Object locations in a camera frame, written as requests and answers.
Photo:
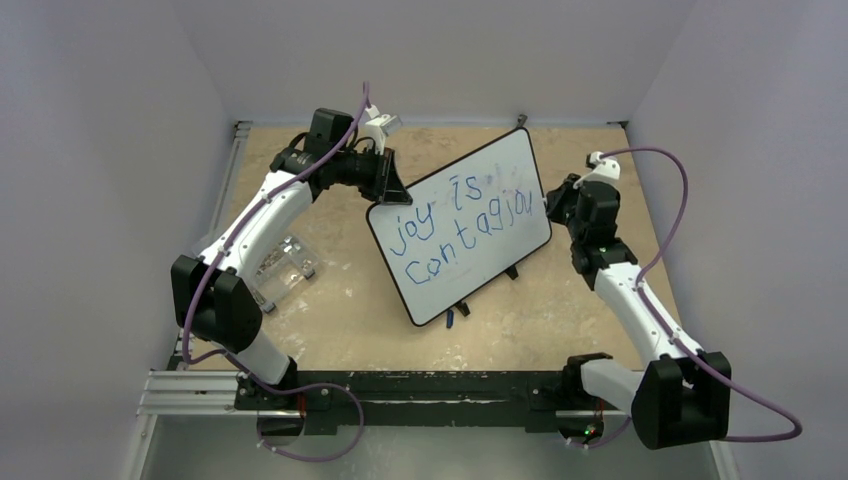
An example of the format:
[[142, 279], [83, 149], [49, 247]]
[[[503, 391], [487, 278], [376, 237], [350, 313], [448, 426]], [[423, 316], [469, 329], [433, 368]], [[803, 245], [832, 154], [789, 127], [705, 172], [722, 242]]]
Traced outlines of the white whiteboard with black frame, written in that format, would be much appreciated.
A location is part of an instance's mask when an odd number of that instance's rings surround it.
[[404, 310], [424, 326], [552, 237], [530, 133], [516, 128], [413, 182], [366, 222]]

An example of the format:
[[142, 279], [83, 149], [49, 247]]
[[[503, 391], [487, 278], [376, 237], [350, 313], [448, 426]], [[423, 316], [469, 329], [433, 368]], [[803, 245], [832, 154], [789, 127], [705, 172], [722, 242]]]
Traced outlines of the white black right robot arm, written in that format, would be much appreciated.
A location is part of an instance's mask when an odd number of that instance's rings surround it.
[[568, 358], [560, 390], [584, 407], [599, 399], [627, 414], [651, 449], [720, 440], [729, 427], [729, 360], [706, 352], [660, 304], [632, 250], [617, 235], [621, 196], [612, 185], [570, 174], [546, 195], [548, 219], [565, 226], [575, 271], [615, 314], [644, 364], [623, 367], [606, 353]]

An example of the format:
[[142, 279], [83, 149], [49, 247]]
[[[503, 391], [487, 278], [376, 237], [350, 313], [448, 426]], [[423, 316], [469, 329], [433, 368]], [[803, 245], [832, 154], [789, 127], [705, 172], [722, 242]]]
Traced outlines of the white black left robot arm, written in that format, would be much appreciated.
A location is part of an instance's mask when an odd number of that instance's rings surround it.
[[264, 311], [255, 276], [293, 221], [334, 185], [357, 189], [378, 205], [409, 205], [412, 196], [397, 171], [387, 138], [400, 129], [395, 114], [366, 104], [357, 115], [319, 108], [309, 129], [277, 153], [257, 193], [234, 222], [196, 256], [179, 256], [170, 268], [181, 355], [197, 363], [188, 337], [209, 342], [247, 377], [246, 397], [272, 408], [302, 400], [295, 360], [262, 330]]

